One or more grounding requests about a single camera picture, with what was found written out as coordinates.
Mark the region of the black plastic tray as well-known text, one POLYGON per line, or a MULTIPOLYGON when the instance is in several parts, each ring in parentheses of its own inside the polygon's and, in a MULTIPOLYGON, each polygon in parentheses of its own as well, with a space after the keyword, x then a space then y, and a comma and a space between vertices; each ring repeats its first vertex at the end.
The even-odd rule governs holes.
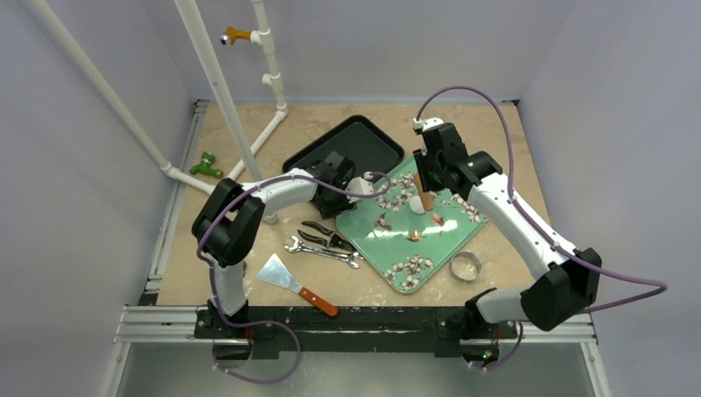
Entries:
POLYGON ((387 174, 405 156, 405 150, 389 134, 367 117, 356 114, 291 155, 283 162, 282 171, 305 168, 317 160, 326 159, 333 151, 353 161, 354 176, 361 176, 366 171, 387 174))

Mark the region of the wooden dough roller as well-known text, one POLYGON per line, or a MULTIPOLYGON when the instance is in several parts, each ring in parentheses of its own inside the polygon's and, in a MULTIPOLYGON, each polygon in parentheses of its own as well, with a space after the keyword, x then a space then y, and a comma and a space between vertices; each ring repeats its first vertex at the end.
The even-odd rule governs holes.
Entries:
POLYGON ((421 198, 426 212, 432 211, 435 207, 434 198, 429 192, 424 190, 422 180, 418 172, 412 174, 412 181, 417 190, 416 196, 419 196, 421 198))

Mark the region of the white dough ball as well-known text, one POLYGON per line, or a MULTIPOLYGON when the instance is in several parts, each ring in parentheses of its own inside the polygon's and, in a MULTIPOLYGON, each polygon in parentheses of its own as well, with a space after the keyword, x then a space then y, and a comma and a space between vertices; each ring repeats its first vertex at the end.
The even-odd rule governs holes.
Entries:
POLYGON ((415 214, 424 214, 426 212, 422 200, 419 196, 412 196, 408 200, 408 205, 411 211, 415 214))

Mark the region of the green floral tray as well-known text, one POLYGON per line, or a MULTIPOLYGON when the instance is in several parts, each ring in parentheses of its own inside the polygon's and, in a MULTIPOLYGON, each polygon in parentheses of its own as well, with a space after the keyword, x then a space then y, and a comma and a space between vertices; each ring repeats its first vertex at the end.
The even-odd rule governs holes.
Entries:
POLYGON ((361 199, 335 219, 337 231, 402 294, 420 289, 489 220, 449 190, 431 194, 433 210, 415 213, 416 172, 414 160, 403 161, 388 172, 385 195, 361 199))

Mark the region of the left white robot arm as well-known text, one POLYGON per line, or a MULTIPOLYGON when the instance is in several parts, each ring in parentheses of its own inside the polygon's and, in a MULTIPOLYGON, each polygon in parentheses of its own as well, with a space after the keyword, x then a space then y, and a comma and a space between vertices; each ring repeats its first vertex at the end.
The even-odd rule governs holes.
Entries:
POLYGON ((354 204, 346 188, 355 172, 352 160, 333 151, 305 168, 256 183, 223 179, 209 195, 192 225, 197 257, 207 263, 210 302, 218 313, 214 327, 224 337, 246 330, 243 264, 263 219, 297 203, 311 203, 321 215, 337 215, 354 204))

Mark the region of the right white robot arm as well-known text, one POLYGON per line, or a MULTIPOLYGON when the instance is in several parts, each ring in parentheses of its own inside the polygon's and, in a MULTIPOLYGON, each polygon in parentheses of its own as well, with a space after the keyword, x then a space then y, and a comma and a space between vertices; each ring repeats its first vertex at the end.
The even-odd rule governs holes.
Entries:
POLYGON ((524 289, 488 289, 465 303, 463 329, 476 337, 496 323, 526 321, 550 331, 594 303, 600 255, 583 251, 550 227, 517 193, 488 153, 470 154, 455 126, 434 117, 414 122, 423 139, 413 152, 426 192, 450 190, 486 216, 523 259, 534 283, 524 289))

